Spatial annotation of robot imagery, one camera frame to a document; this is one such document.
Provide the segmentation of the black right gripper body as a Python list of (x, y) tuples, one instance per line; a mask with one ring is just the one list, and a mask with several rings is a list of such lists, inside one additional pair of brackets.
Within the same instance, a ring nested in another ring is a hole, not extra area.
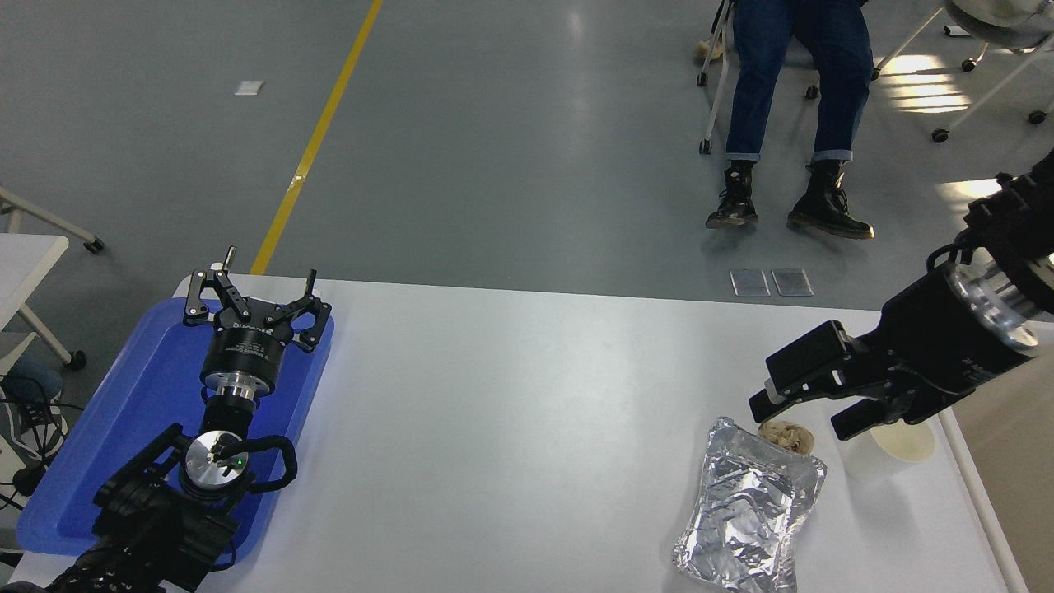
[(907, 424), (1034, 359), (1034, 331), (984, 282), (976, 268), (941, 265), (882, 307), (873, 347), (907, 368)]

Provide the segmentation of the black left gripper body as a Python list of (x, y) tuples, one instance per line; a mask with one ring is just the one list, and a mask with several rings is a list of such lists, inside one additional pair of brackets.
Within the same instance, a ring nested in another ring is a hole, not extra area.
[(289, 327), (266, 327), (275, 314), (273, 301), (248, 299), (250, 319), (242, 320), (235, 307), (223, 307), (214, 316), (213, 335), (203, 364), (204, 386), (218, 386), (221, 376), (252, 376), (260, 386), (275, 386), (289, 339)]

